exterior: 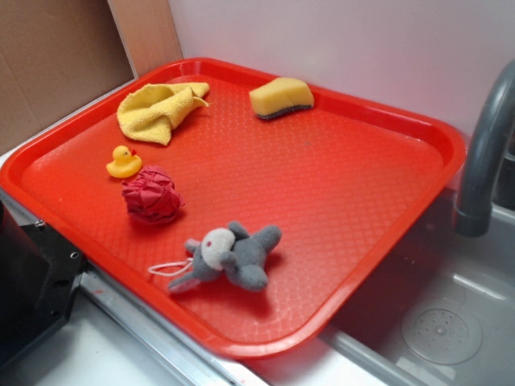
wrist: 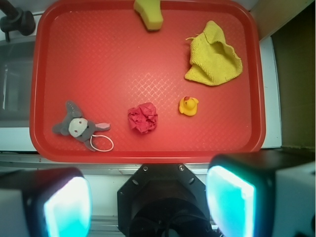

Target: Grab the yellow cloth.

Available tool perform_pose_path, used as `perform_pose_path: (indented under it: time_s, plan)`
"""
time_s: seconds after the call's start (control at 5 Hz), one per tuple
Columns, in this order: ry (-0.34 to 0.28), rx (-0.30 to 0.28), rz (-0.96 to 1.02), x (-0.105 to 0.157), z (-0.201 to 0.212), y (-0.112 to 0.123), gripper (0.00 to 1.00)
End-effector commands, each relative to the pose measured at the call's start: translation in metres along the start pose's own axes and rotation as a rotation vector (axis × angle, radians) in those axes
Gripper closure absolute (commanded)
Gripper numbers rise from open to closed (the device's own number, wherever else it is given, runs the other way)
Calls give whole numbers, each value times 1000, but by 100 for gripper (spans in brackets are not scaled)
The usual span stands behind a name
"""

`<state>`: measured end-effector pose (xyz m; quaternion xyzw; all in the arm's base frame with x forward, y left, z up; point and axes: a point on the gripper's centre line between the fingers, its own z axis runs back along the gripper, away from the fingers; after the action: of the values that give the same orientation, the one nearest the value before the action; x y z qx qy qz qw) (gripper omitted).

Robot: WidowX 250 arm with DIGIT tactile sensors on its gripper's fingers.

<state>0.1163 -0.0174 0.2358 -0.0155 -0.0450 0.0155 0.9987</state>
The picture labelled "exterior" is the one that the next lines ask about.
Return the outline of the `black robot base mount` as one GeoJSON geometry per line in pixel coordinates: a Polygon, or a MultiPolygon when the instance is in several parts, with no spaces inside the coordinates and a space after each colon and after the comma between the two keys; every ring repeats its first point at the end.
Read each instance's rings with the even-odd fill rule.
{"type": "Polygon", "coordinates": [[[1,370],[70,317],[83,253],[50,225],[19,225],[1,205],[1,370]]]}

